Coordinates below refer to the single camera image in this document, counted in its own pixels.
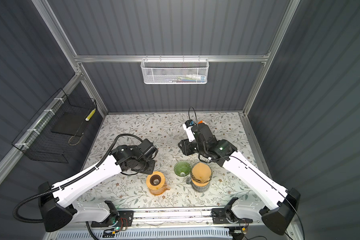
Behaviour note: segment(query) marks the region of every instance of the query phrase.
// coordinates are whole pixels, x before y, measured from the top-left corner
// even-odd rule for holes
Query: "orange jar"
[[[149,192],[153,195],[160,195],[165,192],[165,190],[171,189],[165,182],[164,174],[158,171],[148,175],[146,184]]]

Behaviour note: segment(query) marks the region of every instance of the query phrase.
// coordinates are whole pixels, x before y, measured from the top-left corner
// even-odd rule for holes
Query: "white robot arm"
[[[113,149],[121,136],[135,137],[141,143],[138,146],[121,145]],[[112,226],[117,221],[117,210],[111,201],[98,204],[80,202],[76,199],[101,181],[128,169],[152,174],[155,166],[153,158],[157,152],[157,148],[148,139],[141,140],[132,134],[120,134],[99,162],[53,185],[43,183],[39,186],[39,194],[25,199],[14,208],[13,216],[21,222],[44,223],[47,232],[56,231],[70,222],[95,221]],[[20,216],[19,208],[37,198],[43,218],[29,219]]]
[[[262,220],[273,232],[283,235],[291,222],[300,200],[297,190],[288,190],[263,174],[237,148],[227,140],[216,140],[204,123],[195,124],[191,119],[183,124],[188,139],[178,146],[188,156],[200,154],[232,172],[262,200],[258,203],[232,198],[225,206],[225,216],[230,222],[241,218]]]

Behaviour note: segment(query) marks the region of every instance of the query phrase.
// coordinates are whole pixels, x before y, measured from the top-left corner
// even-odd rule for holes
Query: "gray wall panel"
[[[88,98],[82,84],[78,84],[71,94]],[[42,223],[22,223],[13,218],[14,206],[36,194],[40,184],[47,181],[53,184],[78,173],[91,149],[101,122],[102,117],[97,111],[77,145],[73,160],[67,164],[32,161],[25,156],[20,159],[0,185],[0,239],[41,239],[43,237],[45,229]],[[41,218],[37,201],[27,203],[19,212],[28,218]],[[11,226],[11,231],[6,231],[8,225]]]
[[[306,239],[360,238],[359,0],[301,2],[249,118]]]
[[[31,1],[0,1],[0,160],[74,72]]]
[[[109,112],[242,110],[261,63],[210,63],[207,84],[144,84],[139,63],[84,63]]]
[[[287,4],[50,1],[79,55],[262,55],[269,50]]]
[[[0,1],[0,161],[11,142],[74,72],[31,1]],[[72,92],[86,96],[79,84]],[[16,221],[12,210],[37,193],[38,185],[66,179],[80,171],[101,125],[96,112],[68,164],[31,161],[23,156],[0,185],[0,239],[41,239],[43,224]],[[37,201],[20,213],[40,218]]]

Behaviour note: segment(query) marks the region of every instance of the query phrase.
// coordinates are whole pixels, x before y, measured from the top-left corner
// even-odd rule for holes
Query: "table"
[[[191,114],[191,118],[195,120],[194,114]],[[191,185],[185,183],[185,177],[179,177],[174,173],[173,166],[178,161],[189,162],[191,166],[199,161],[196,154],[184,156],[177,146],[180,140],[187,138],[182,127],[187,119],[186,113],[107,115],[84,168],[99,161],[118,134],[132,133],[142,139],[148,138],[158,148],[155,171],[164,174],[171,190],[154,196],[145,184],[147,175],[118,174],[91,188],[81,195],[79,200],[111,200],[118,209],[224,206],[232,197],[250,202],[260,201],[248,186],[216,163],[210,164],[213,176],[210,188],[204,193],[195,192]],[[217,140],[230,141],[257,167],[238,113],[197,113],[197,120],[206,123]],[[115,146],[122,144],[137,144],[137,140],[121,137]]]

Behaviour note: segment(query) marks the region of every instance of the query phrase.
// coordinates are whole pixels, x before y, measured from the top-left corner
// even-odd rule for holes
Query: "yellow object in basket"
[[[96,108],[92,110],[92,112],[87,116],[87,118],[85,120],[89,121],[91,119],[91,117],[93,116],[93,114],[95,114],[95,112],[96,112]]]

